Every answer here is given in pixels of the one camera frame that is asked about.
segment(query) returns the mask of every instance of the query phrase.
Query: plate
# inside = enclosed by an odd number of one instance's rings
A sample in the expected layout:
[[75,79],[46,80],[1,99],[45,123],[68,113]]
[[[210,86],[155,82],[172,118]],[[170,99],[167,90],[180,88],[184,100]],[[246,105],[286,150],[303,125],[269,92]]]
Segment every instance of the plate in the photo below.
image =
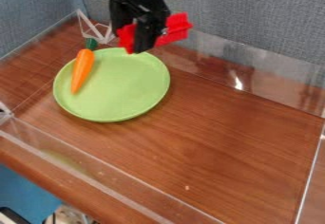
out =
[[95,63],[76,94],[71,93],[72,60],[53,82],[60,107],[88,121],[125,121],[162,100],[170,85],[163,62],[151,54],[127,54],[123,48],[93,51]]

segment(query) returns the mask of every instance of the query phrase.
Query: wooden table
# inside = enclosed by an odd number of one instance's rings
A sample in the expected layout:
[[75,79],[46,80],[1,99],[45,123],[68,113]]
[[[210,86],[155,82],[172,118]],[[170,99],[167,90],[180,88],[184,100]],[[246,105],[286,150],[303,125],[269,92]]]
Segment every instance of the wooden table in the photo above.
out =
[[[307,101],[305,110],[319,114],[323,92],[307,86],[311,99],[299,83],[167,46],[151,51],[171,74],[162,103],[129,121],[93,123],[59,108],[50,89],[50,79],[81,47],[71,21],[0,65],[0,100],[16,117],[220,221],[293,223],[323,120],[271,100],[297,108]],[[270,100],[216,83],[234,82],[230,70],[243,89]],[[267,78],[271,86],[252,77]],[[153,222],[8,140],[0,142],[0,161],[101,223]],[[305,223],[321,223],[313,216]]]

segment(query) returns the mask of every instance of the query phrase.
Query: toy carrot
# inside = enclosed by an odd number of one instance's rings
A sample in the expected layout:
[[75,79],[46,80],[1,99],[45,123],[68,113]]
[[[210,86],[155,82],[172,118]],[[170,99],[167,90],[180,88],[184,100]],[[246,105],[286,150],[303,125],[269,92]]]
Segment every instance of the toy carrot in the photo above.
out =
[[72,71],[72,81],[71,81],[71,93],[75,94],[80,89],[87,76],[91,72],[91,68],[95,61],[95,55],[92,50],[96,48],[96,41],[93,39],[87,39],[87,48],[81,49],[76,56],[76,61],[73,64]]

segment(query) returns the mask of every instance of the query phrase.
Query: orange carrot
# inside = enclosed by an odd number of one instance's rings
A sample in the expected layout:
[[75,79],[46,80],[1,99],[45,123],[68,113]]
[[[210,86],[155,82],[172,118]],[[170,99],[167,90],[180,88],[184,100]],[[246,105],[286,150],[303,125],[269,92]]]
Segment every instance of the orange carrot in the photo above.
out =
[[81,87],[87,75],[91,72],[92,64],[95,60],[93,52],[84,48],[79,51],[76,56],[76,61],[73,64],[73,72],[72,72],[72,83],[71,83],[71,92],[75,94]]

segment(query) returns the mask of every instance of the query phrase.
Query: gray fabric wall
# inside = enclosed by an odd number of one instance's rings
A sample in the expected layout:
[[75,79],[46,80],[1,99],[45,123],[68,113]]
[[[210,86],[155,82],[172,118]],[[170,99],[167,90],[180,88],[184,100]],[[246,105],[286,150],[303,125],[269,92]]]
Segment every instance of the gray fabric wall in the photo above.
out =
[[0,0],[0,57],[83,7],[83,0]]
[[[84,0],[89,16],[108,21],[107,0]],[[195,29],[289,57],[325,63],[325,0],[167,0]]]

